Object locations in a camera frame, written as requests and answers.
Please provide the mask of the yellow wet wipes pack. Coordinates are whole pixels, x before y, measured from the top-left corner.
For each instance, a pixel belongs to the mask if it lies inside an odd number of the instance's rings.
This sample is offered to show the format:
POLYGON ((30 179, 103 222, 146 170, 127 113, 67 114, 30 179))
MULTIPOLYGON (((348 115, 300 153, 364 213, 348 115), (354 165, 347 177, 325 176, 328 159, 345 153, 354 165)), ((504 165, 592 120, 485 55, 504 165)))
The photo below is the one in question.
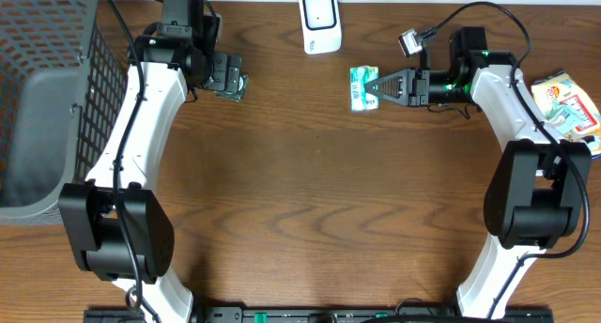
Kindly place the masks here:
POLYGON ((532 95, 546 120, 554 100, 572 107, 580 116, 581 123, 572 131, 560 134, 568 141, 586 144, 592 159, 600 159, 600 111, 590 96, 565 70, 535 81, 532 85, 532 95))

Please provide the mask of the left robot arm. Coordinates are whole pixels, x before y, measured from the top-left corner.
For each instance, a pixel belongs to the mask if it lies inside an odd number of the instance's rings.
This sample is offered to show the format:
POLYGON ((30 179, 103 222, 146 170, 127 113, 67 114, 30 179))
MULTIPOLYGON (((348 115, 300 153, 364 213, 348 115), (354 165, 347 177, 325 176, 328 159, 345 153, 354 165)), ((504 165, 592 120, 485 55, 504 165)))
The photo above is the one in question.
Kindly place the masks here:
POLYGON ((60 215, 79 269, 123 290, 121 309, 88 309, 86 322, 201 322, 204 312, 172 267, 175 229, 157 195, 169 132, 181 106, 205 90, 241 101, 248 76, 215 46, 223 26, 208 0, 162 0, 162 17, 129 37, 127 88, 105 149, 60 215))

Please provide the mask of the dark green round-label packet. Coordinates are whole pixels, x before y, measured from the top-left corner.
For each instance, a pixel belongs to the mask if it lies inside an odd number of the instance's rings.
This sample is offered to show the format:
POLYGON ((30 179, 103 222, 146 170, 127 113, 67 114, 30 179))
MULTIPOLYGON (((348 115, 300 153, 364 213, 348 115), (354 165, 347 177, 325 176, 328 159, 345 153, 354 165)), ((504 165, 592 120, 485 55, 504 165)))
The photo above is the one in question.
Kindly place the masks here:
POLYGON ((239 89, 235 93, 218 91, 215 93, 215 96, 220 99, 230 100, 233 102, 242 102, 247 85, 249 83, 249 75, 247 73, 243 73, 239 77, 239 89))

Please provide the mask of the teal white small box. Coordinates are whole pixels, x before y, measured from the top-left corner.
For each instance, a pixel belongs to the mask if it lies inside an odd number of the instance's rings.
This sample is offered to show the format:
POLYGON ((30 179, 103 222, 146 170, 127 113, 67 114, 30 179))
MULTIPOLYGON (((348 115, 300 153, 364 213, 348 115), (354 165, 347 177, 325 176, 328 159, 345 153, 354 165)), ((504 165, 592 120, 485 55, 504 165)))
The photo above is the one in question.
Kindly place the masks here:
POLYGON ((379 100, 366 91, 365 85, 379 78, 378 67, 360 66, 349 69, 350 107, 353 112, 376 110, 379 100))

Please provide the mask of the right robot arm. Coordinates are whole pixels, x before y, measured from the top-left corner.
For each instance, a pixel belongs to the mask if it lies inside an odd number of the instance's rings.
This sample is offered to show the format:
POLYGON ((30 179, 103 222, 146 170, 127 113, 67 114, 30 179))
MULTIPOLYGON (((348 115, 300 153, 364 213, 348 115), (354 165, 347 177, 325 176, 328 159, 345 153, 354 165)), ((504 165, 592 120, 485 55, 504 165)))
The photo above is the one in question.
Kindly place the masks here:
POLYGON ((592 154, 545 120, 522 81, 519 60, 510 52, 489 50, 484 28, 462 27, 452 34, 447 70, 430 68, 426 44, 435 35, 413 29, 401 34, 405 56, 419 56, 419 67, 374 79, 364 88, 404 107, 466 102, 485 114, 502 154, 484 198, 485 245, 455 300, 464 317, 502 319, 534 262, 565 258, 582 245, 584 233, 566 251, 551 251, 578 225, 590 223, 586 182, 592 154))

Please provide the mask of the teal snack packet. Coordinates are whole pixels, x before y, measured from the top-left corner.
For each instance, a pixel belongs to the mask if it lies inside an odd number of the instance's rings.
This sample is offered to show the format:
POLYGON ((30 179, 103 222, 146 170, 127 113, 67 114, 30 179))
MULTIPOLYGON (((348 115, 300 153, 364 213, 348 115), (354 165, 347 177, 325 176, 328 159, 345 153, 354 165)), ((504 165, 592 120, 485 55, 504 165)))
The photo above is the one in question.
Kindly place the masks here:
POLYGON ((568 133, 581 123, 581 118, 574 109, 558 100, 552 102, 547 120, 553 128, 561 133, 568 133))

